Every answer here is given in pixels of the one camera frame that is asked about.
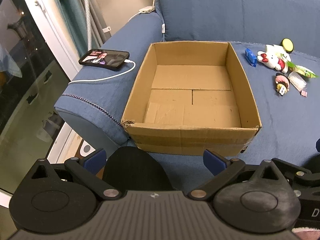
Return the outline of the green snack packet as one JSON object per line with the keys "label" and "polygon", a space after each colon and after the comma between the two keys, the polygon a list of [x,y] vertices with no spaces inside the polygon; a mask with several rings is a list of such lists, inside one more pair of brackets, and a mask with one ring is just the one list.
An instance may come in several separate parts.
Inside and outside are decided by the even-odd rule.
{"label": "green snack packet", "polygon": [[318,77],[318,75],[316,75],[313,71],[311,71],[310,69],[308,69],[306,67],[296,65],[290,61],[287,61],[286,64],[293,72],[297,72],[300,75],[303,75],[308,78],[317,78]]}

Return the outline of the pink hat doll keychain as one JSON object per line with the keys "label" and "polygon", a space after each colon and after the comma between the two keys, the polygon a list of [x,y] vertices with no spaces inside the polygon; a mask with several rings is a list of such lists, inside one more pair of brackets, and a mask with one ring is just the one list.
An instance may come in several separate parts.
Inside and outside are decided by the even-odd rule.
{"label": "pink hat doll keychain", "polygon": [[277,73],[274,81],[280,96],[284,96],[290,90],[290,81],[285,75]]}

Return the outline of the open cardboard box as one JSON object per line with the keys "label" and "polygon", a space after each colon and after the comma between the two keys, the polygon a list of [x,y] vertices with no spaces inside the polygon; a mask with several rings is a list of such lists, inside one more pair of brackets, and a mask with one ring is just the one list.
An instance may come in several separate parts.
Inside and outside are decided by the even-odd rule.
{"label": "open cardboard box", "polygon": [[153,153],[223,156],[262,127],[247,75],[228,42],[158,42],[140,66],[121,124]]}

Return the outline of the yellow round sponge puff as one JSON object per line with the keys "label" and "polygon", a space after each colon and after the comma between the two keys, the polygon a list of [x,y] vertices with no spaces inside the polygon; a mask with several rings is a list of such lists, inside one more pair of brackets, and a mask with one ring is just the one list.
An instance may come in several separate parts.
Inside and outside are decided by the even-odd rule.
{"label": "yellow round sponge puff", "polygon": [[281,41],[281,46],[284,48],[284,50],[288,53],[288,54],[291,54],[294,50],[294,44],[292,42],[291,39],[289,38],[284,38],[282,41]]}

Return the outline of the white kitty plush red dress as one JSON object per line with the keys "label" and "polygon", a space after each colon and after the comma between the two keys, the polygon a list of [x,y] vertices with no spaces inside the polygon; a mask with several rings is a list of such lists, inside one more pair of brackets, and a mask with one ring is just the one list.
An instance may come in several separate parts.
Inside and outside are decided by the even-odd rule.
{"label": "white kitty plush red dress", "polygon": [[291,57],[282,46],[267,44],[265,51],[257,52],[257,60],[268,68],[286,74]]}

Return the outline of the blue tissue pack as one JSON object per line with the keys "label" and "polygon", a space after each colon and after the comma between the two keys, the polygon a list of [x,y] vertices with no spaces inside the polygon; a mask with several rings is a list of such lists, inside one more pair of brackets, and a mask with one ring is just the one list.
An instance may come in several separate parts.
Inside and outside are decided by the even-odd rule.
{"label": "blue tissue pack", "polygon": [[253,54],[253,52],[249,48],[245,49],[245,58],[252,67],[257,66],[257,57]]}

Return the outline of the clear plastic case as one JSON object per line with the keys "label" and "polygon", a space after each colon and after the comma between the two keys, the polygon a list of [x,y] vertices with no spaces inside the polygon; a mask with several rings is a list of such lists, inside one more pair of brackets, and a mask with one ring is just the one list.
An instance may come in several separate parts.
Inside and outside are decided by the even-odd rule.
{"label": "clear plastic case", "polygon": [[292,85],[300,92],[301,96],[308,96],[306,91],[306,81],[297,72],[291,72],[288,78]]}

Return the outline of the white window frame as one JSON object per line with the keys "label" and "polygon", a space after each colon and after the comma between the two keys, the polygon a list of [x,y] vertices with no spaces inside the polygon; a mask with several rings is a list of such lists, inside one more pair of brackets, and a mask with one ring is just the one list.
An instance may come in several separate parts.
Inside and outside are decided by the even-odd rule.
{"label": "white window frame", "polygon": [[25,0],[28,9],[61,68],[73,79],[81,69],[79,54],[55,0]]}

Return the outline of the blue fabric sofa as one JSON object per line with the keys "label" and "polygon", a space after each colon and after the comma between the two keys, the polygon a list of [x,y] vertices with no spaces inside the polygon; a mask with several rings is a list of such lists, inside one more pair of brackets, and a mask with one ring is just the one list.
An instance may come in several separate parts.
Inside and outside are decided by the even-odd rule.
{"label": "blue fabric sofa", "polygon": [[319,79],[297,92],[278,96],[272,70],[251,67],[244,50],[290,38],[298,64],[319,71],[319,0],[156,0],[156,10],[130,20],[104,45],[128,51],[129,72],[84,66],[55,104],[58,114],[108,160],[103,180],[121,190],[143,189],[166,181],[189,192],[212,179],[201,156],[140,154],[120,120],[137,72],[150,44],[160,41],[229,41],[253,90],[262,129],[240,158],[248,164],[278,158],[297,166],[317,154]]}

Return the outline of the black smartphone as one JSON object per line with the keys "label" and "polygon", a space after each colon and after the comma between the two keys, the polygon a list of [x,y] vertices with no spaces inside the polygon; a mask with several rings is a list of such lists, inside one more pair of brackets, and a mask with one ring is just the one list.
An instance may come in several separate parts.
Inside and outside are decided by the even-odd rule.
{"label": "black smartphone", "polygon": [[130,54],[127,51],[91,49],[80,58],[79,64],[82,66],[119,70],[129,56]]}

